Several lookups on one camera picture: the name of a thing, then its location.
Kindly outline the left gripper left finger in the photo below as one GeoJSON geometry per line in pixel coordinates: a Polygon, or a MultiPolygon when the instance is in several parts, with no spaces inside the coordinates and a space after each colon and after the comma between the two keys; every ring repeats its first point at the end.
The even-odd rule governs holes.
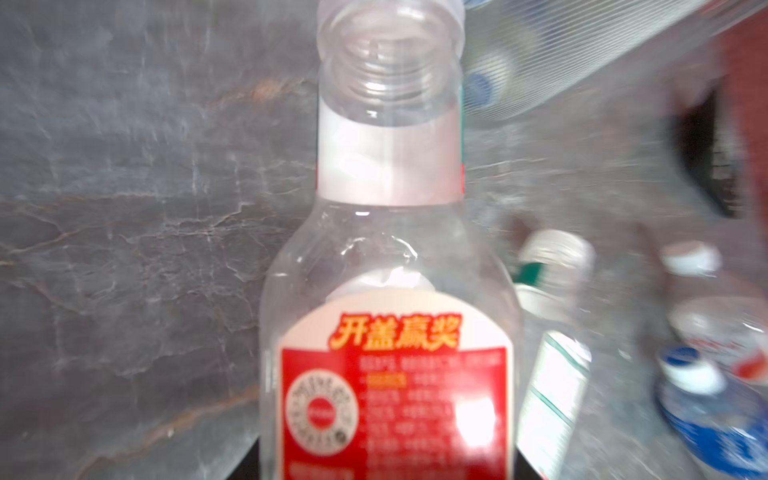
{"type": "Polygon", "coordinates": [[[227,480],[259,480],[259,441],[256,441],[240,463],[233,469],[227,480]]]}

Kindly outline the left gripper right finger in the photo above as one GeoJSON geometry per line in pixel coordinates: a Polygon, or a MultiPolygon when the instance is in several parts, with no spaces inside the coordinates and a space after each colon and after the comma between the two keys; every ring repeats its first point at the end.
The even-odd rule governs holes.
{"type": "Polygon", "coordinates": [[[539,473],[530,465],[525,456],[519,451],[515,455],[515,480],[542,480],[539,473]]]}

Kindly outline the red white label square bottle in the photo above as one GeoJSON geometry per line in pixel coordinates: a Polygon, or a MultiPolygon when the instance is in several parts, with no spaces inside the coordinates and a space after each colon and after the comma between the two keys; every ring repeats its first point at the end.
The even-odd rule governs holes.
{"type": "Polygon", "coordinates": [[[459,1],[322,1],[315,201],[260,301],[263,479],[510,479],[522,315],[463,200],[459,1]]]}

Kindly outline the green white label small bottle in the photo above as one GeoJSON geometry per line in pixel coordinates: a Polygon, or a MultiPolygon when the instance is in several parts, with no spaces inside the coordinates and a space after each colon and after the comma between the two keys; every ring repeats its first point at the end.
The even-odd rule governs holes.
{"type": "Polygon", "coordinates": [[[595,251],[584,238],[537,230],[519,252],[514,286],[525,313],[531,365],[519,417],[519,458],[541,479],[560,477],[590,379],[592,354],[577,322],[595,251]]]}

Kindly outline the blue label bottle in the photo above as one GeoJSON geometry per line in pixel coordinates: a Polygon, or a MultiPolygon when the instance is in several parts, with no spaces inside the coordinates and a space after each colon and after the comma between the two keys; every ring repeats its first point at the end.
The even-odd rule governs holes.
{"type": "Polygon", "coordinates": [[[707,479],[767,477],[767,401],[697,349],[657,356],[661,413],[707,479]]]}

